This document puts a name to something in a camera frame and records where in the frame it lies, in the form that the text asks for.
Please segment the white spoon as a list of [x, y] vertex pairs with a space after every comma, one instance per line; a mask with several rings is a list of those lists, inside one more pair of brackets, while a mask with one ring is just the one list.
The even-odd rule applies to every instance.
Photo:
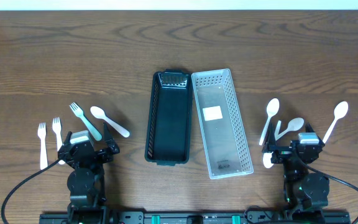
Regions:
[[273, 116], [275, 116], [278, 111], [279, 111], [279, 107], [280, 107], [280, 102], [278, 100], [278, 98], [273, 98], [269, 101], [269, 103], [267, 104], [266, 107], [266, 112], [267, 112], [267, 120], [264, 126], [264, 129], [262, 131], [260, 140], [259, 140], [259, 145], [261, 146], [264, 143], [264, 139], [266, 137], [266, 133], [267, 133], [267, 129], [270, 123], [270, 120]]
[[326, 134], [324, 135], [323, 142], [326, 143], [337, 123], [337, 121], [347, 114], [349, 110], [348, 102], [342, 101], [337, 104], [337, 106], [334, 109], [334, 120], [332, 121], [331, 125], [329, 126], [328, 130], [326, 131]]
[[283, 132], [279, 133], [279, 130], [281, 128], [281, 121], [279, 120], [277, 122], [277, 126], [275, 128], [275, 140], [279, 140], [281, 137], [283, 137], [284, 135], [286, 135], [288, 132], [291, 131], [298, 131], [299, 129], [301, 129], [304, 125], [304, 119], [303, 118], [294, 118], [291, 121], [288, 122], [288, 126], [286, 128], [286, 130], [284, 130]]
[[[281, 128], [281, 121], [278, 120], [277, 122], [277, 126], [275, 128], [275, 139], [278, 139], [278, 134]], [[263, 158], [262, 158], [262, 162], [265, 168], [269, 169], [273, 166], [273, 164], [271, 163], [271, 158], [272, 158], [272, 153], [263, 153]]]
[[106, 116], [106, 113], [102, 108], [98, 106], [92, 106], [90, 108], [90, 111], [95, 118], [102, 119], [107, 122], [123, 137], [128, 138], [130, 136], [130, 132], [126, 128], [123, 128], [121, 125], [117, 124], [115, 121]]

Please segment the clear plastic basket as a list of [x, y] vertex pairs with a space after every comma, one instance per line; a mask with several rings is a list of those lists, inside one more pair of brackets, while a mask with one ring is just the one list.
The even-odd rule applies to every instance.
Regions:
[[[201, 137], [210, 179], [254, 172], [231, 71], [228, 68], [191, 75]], [[222, 119], [205, 121], [203, 108], [220, 106]]]

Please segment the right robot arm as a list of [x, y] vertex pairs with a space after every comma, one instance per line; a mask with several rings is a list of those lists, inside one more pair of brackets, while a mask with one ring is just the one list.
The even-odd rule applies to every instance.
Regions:
[[283, 212], [285, 219], [326, 223], [323, 207], [328, 205], [329, 180], [322, 174], [310, 173], [307, 164], [319, 158], [324, 142], [310, 124], [305, 132], [298, 134], [289, 146], [279, 146], [275, 128], [268, 125], [262, 152], [270, 154], [272, 164], [282, 164], [284, 171], [284, 197], [288, 207]]

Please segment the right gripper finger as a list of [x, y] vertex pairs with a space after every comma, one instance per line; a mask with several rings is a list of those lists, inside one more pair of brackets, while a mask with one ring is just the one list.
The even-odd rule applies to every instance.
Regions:
[[323, 140], [318, 136], [318, 134], [314, 131], [314, 129], [312, 128], [310, 123], [307, 123], [305, 126], [305, 131], [307, 133], [314, 133], [316, 135], [316, 138], [319, 140], [319, 144], [320, 145], [325, 145], [325, 143], [323, 142]]
[[269, 122], [266, 137], [265, 137], [265, 145], [276, 144], [275, 138], [275, 126], [272, 122]]

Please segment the pale green plastic fork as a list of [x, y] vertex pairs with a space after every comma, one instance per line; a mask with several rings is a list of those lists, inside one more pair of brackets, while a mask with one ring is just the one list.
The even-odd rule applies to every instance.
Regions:
[[79, 107], [79, 105], [76, 102], [72, 102], [70, 104], [70, 109], [74, 113], [75, 116], [80, 118], [84, 125], [87, 127], [88, 131], [91, 133], [92, 137], [96, 141], [102, 140], [101, 133], [95, 128], [95, 126], [86, 118], [84, 111]]

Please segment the black plastic basket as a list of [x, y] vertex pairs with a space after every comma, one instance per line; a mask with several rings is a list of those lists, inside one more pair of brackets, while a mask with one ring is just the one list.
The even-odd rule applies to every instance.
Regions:
[[192, 101], [190, 74], [169, 69], [154, 73], [145, 143], [146, 161], [160, 166], [188, 162]]

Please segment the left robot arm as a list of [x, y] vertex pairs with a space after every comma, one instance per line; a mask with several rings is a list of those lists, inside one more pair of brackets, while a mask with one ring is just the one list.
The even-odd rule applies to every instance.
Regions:
[[110, 210], [104, 205], [106, 192], [103, 165], [113, 161], [120, 149], [109, 132], [108, 125], [103, 125], [106, 143], [104, 149], [96, 151], [90, 140], [71, 143], [73, 133], [70, 131], [58, 151], [58, 159], [73, 168], [67, 180], [70, 191], [68, 215], [62, 223], [110, 222]]

